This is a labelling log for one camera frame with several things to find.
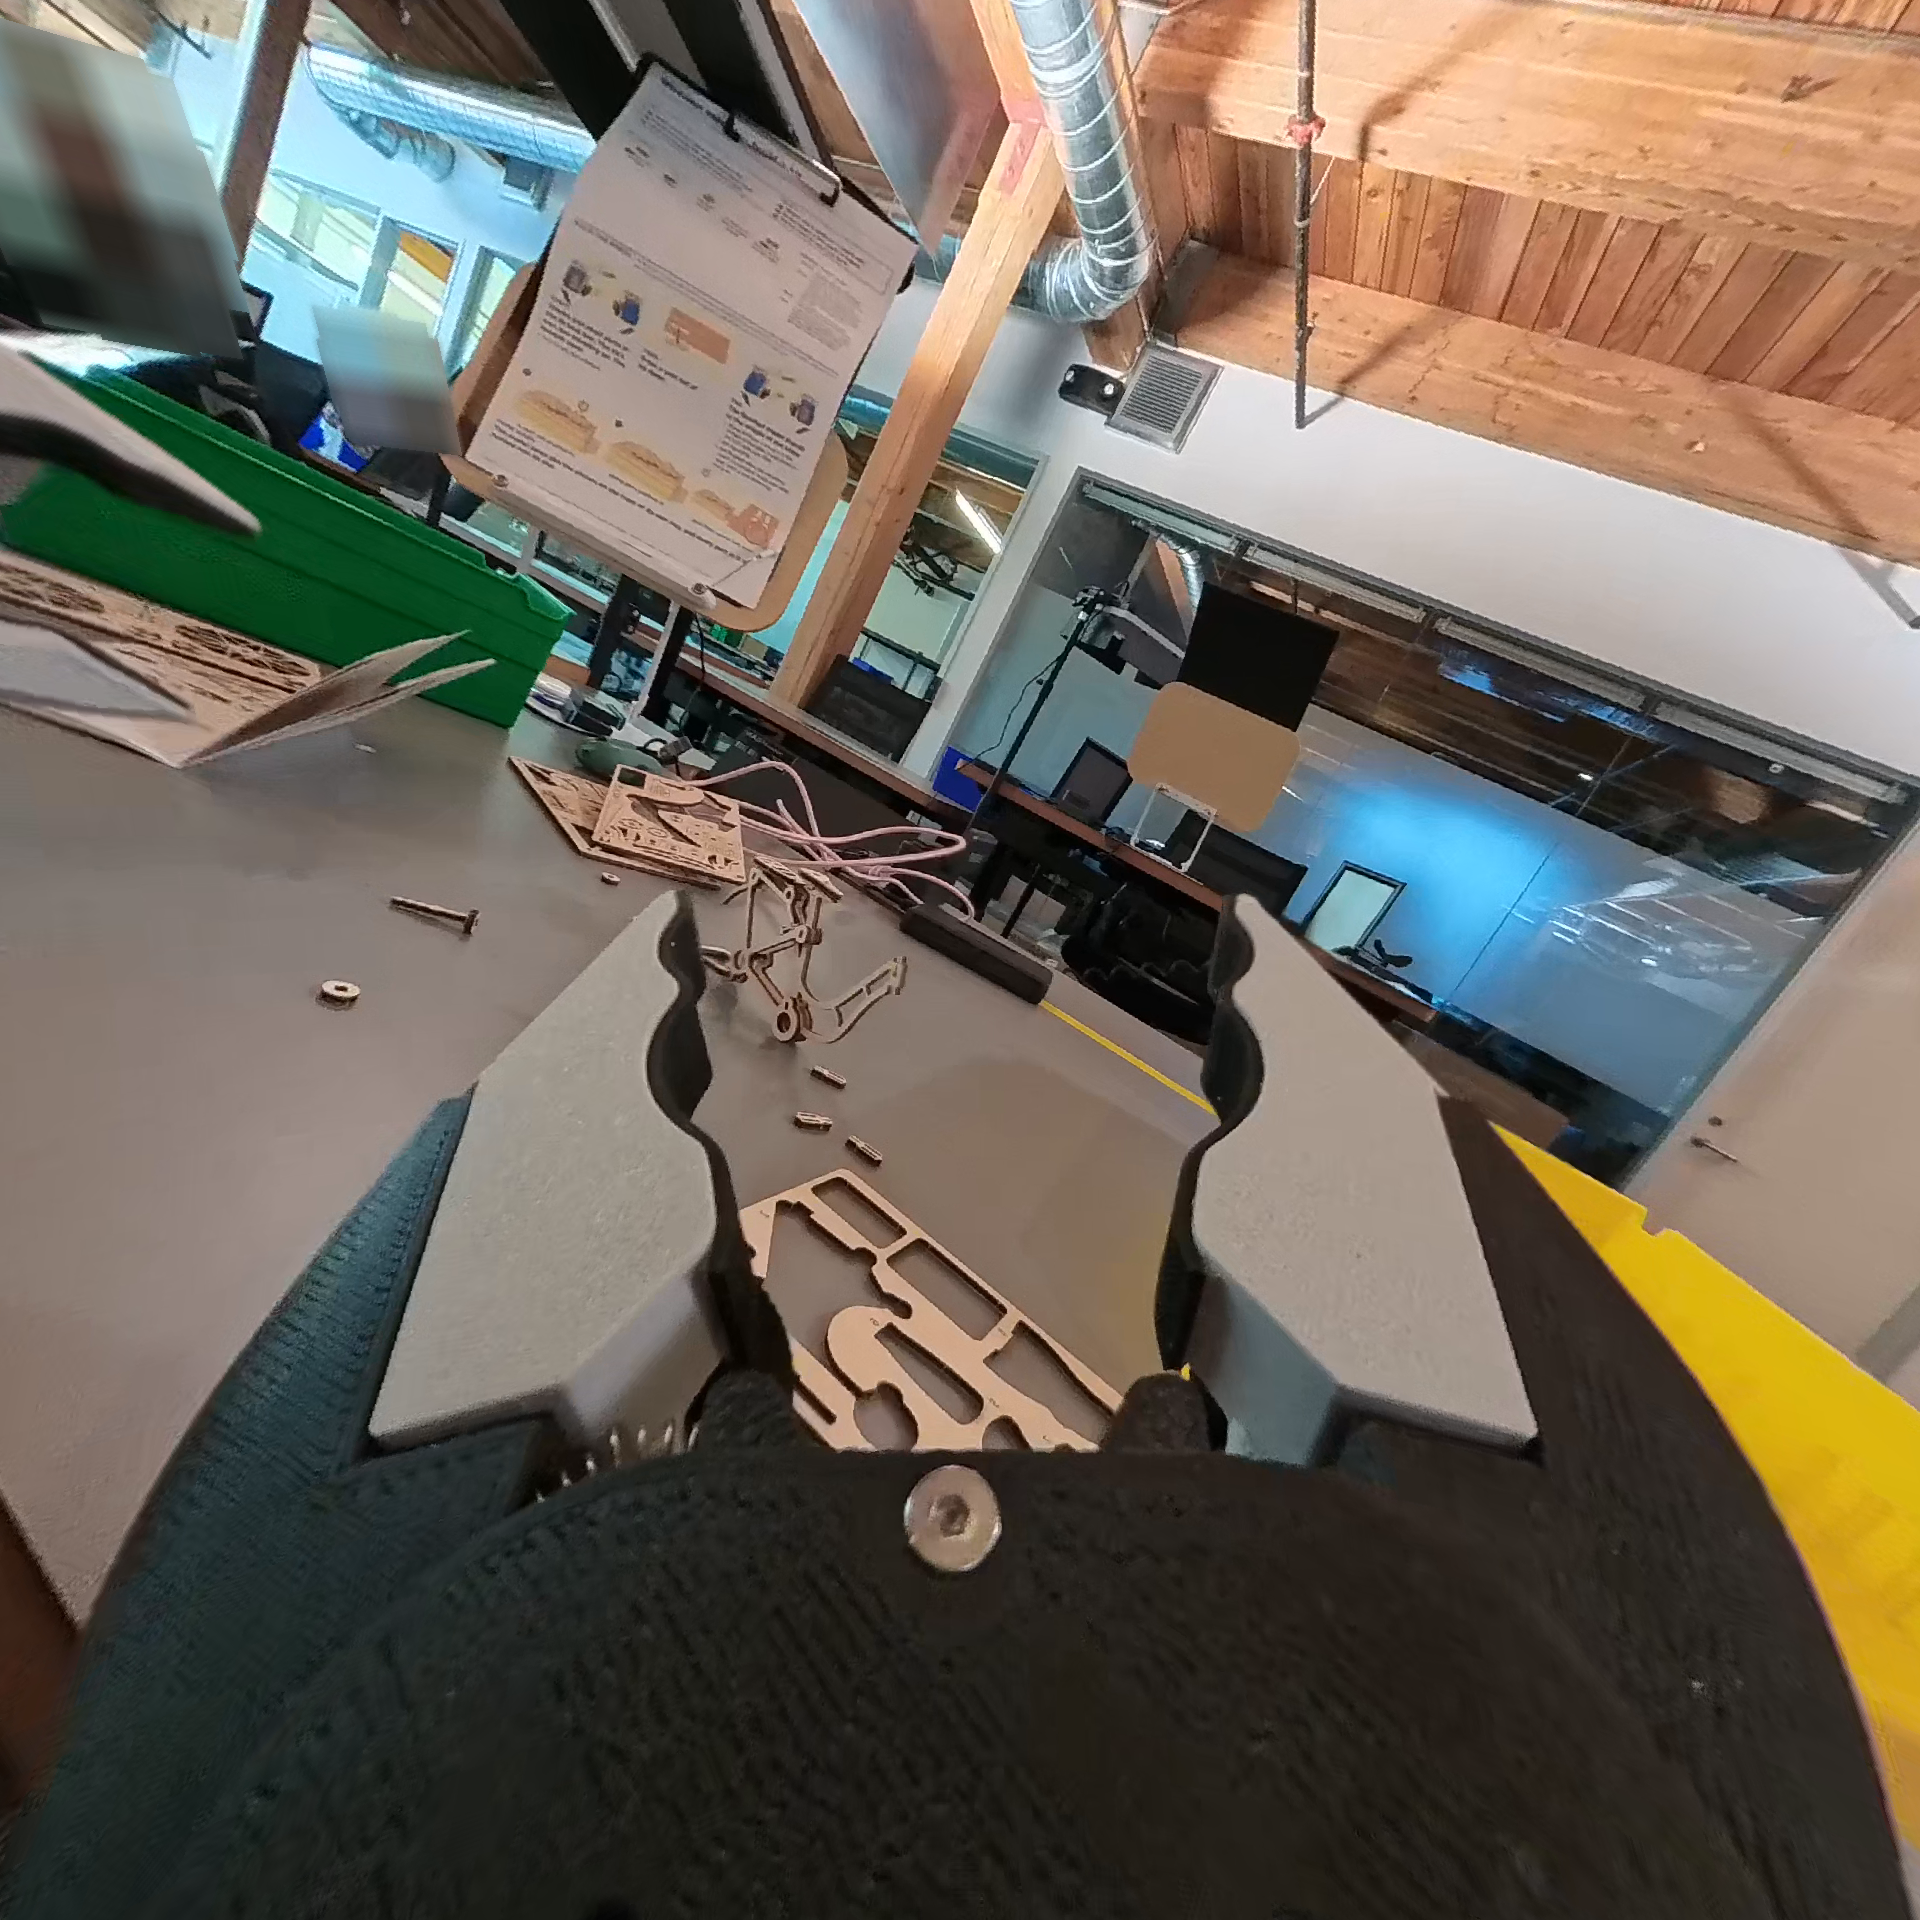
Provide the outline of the bright screen monitor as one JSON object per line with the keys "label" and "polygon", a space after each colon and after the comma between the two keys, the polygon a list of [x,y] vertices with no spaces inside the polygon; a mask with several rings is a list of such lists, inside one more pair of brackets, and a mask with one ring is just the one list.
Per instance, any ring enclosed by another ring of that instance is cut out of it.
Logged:
{"label": "bright screen monitor", "polygon": [[1364,952],[1405,891],[1405,878],[1343,862],[1312,900],[1298,933],[1308,946],[1332,956]]}

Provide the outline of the tan rounded board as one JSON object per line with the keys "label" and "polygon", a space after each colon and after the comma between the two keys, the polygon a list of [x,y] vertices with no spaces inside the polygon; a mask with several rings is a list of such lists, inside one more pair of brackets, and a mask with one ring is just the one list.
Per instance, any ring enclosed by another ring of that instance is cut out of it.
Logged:
{"label": "tan rounded board", "polygon": [[1193,683],[1161,685],[1125,762],[1148,789],[1182,797],[1235,833],[1274,811],[1303,750],[1301,733]]}

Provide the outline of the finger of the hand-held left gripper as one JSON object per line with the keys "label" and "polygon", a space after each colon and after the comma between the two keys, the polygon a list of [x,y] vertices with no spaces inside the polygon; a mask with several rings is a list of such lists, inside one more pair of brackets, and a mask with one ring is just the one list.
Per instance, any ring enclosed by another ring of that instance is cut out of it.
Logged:
{"label": "finger of the hand-held left gripper", "polygon": [[3,339],[3,503],[29,492],[42,467],[61,467],[136,505],[232,534],[259,535],[261,519],[170,452],[113,417]]}
{"label": "finger of the hand-held left gripper", "polygon": [[84,716],[188,717],[191,706],[102,645],[38,621],[3,623],[3,706]]}

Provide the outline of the wooden cutout frame sheet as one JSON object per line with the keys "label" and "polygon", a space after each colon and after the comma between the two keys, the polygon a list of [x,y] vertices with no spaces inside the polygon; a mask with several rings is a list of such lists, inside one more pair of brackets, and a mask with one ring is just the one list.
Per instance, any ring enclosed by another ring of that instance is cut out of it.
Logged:
{"label": "wooden cutout frame sheet", "polygon": [[741,1211],[806,1428],[841,1451],[1091,1451],[1123,1392],[849,1168]]}

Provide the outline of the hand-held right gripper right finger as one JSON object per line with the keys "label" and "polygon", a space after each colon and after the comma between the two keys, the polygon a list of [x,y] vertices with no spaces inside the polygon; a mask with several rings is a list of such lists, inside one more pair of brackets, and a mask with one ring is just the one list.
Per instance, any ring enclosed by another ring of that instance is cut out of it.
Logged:
{"label": "hand-held right gripper right finger", "polygon": [[1219,915],[1202,1087],[1156,1344],[1224,1451],[1327,1463],[1382,1423],[1522,1456],[1539,1420],[1442,1095],[1247,894]]}

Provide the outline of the wooden model assembly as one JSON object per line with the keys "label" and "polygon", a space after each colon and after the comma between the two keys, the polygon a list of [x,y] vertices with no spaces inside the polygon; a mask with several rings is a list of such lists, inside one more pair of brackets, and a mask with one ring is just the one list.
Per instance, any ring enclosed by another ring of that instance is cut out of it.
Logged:
{"label": "wooden model assembly", "polygon": [[815,988],[812,965],[826,937],[826,907],[841,897],[835,882],[781,860],[755,860],[733,900],[741,929],[733,948],[707,944],[703,961],[722,984],[755,988],[767,1001],[778,1044],[836,1044],[907,981],[907,960],[895,956],[839,993]]}

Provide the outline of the printed instruction poster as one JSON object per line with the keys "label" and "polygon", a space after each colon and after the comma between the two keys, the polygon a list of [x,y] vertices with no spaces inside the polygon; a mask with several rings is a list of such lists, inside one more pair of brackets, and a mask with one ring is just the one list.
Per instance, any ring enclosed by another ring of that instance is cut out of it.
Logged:
{"label": "printed instruction poster", "polygon": [[758,602],[918,244],[657,55],[578,174],[466,458],[703,610]]}

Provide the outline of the wooden wheel parts sheet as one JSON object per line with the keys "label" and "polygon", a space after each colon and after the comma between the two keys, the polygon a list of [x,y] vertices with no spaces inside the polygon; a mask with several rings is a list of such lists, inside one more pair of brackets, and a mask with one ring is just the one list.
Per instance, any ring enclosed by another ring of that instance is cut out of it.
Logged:
{"label": "wooden wheel parts sheet", "polygon": [[38,621],[91,641],[175,695],[178,668],[168,663],[173,657],[235,666],[276,691],[293,691],[325,673],[312,660],[264,639],[19,553],[3,560],[3,613],[4,621]]}

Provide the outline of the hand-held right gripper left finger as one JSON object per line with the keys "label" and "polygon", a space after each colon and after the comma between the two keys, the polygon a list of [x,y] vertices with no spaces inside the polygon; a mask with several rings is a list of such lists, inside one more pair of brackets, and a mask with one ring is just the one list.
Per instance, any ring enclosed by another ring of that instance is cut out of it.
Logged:
{"label": "hand-held right gripper left finger", "polygon": [[797,1392],[701,1124],[707,980],[694,900],[664,891],[478,1075],[373,1402],[376,1447],[545,1422],[606,1453],[687,1436],[726,1373]]}

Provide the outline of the white vent grille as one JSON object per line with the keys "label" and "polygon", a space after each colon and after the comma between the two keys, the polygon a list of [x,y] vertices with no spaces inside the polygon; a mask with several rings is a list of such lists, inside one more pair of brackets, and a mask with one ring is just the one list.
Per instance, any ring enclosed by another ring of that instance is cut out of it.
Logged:
{"label": "white vent grille", "polygon": [[1161,342],[1144,345],[1126,373],[1109,428],[1148,447],[1179,454],[1201,419],[1220,363]]}

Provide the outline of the wooden support beam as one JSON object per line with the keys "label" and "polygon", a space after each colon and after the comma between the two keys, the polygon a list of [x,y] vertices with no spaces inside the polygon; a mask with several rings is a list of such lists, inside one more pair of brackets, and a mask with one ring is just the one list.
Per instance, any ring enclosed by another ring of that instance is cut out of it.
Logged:
{"label": "wooden support beam", "polygon": [[808,708],[852,652],[1062,194],[1045,120],[1010,121],[787,648],[778,702]]}

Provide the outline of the silver air duct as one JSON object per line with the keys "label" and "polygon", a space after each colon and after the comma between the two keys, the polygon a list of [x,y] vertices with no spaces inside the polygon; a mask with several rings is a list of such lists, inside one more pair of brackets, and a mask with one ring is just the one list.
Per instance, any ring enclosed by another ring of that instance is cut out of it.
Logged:
{"label": "silver air duct", "polygon": [[1015,1],[1020,49],[1076,222],[1020,278],[1019,303],[1056,324],[1104,324],[1159,263],[1140,105],[1115,1]]}

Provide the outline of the paper instruction booklet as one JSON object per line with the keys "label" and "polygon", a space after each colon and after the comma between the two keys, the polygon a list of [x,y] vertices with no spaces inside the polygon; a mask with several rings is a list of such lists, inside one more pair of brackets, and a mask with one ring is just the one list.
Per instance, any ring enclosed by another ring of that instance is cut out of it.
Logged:
{"label": "paper instruction booklet", "polygon": [[275,689],[235,666],[167,660],[176,716],[130,717],[118,726],[135,752],[180,769],[282,739],[305,737],[355,717],[441,691],[499,663],[456,636],[427,636],[322,671],[293,689]]}

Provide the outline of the black rectangular bar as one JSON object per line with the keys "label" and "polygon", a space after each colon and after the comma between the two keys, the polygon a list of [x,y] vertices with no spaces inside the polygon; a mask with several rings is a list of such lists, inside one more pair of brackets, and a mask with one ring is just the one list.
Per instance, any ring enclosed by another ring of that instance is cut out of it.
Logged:
{"label": "black rectangular bar", "polygon": [[904,937],[949,958],[1023,1003],[1043,1003],[1051,991],[1052,970],[1043,958],[943,904],[910,906],[898,915],[898,925]]}

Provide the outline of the green plastic bin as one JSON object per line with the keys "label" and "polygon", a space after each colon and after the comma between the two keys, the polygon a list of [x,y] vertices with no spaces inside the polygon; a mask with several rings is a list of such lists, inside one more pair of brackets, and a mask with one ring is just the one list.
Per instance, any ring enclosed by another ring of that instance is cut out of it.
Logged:
{"label": "green plastic bin", "polygon": [[563,636],[566,608],[552,592],[128,375],[67,383],[229,493],[259,531],[239,538],[44,465],[4,505],[13,550],[325,666],[451,636],[427,669],[488,666],[428,699],[497,727],[517,723]]}

